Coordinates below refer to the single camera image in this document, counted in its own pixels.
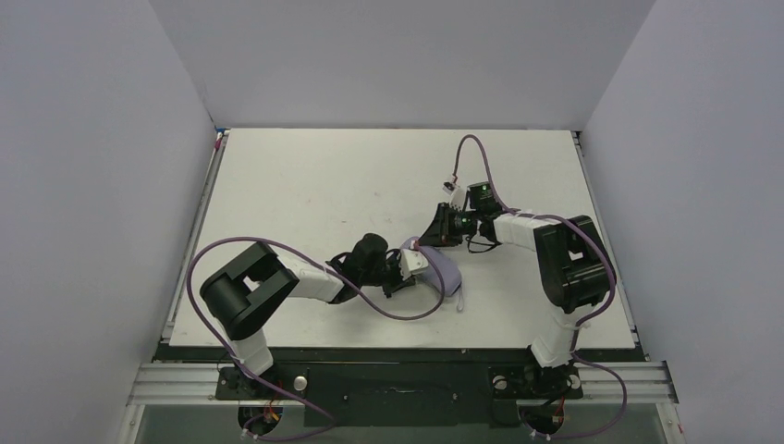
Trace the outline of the lavender umbrella case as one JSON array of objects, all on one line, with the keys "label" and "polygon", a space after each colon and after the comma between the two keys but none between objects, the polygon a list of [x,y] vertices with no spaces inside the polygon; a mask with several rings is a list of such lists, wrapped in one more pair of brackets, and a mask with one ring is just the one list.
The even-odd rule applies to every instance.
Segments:
[{"label": "lavender umbrella case", "polygon": [[462,274],[458,265],[441,253],[436,247],[420,246],[416,237],[405,240],[401,245],[408,241],[416,242],[416,249],[424,253],[429,262],[429,268],[422,274],[410,277],[414,284],[424,284],[432,287],[446,300],[454,298],[459,294],[462,286]]}]

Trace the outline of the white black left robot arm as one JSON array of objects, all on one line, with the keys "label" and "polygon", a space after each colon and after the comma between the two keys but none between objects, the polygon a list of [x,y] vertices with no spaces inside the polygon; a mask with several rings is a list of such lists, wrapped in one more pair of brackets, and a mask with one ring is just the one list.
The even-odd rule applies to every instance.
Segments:
[{"label": "white black left robot arm", "polygon": [[263,328],[285,300],[336,305],[357,297],[364,287],[378,288],[389,298],[414,283],[404,272],[400,250],[368,233],[351,251],[322,265],[284,259],[270,243],[255,241],[209,276],[199,296],[220,324],[232,359],[242,364],[239,371],[252,379],[274,365]]}]

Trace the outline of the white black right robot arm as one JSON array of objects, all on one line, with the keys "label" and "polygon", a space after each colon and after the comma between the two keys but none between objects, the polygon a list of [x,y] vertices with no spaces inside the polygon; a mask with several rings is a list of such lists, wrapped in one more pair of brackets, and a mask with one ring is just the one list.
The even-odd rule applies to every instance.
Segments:
[{"label": "white black right robot arm", "polygon": [[567,369],[575,362],[581,332],[615,298],[616,272],[594,221],[514,211],[489,181],[467,189],[456,182],[445,187],[450,199],[437,206],[418,246],[456,247],[480,236],[490,248],[508,245],[533,253],[549,312],[528,349],[545,374]]}]

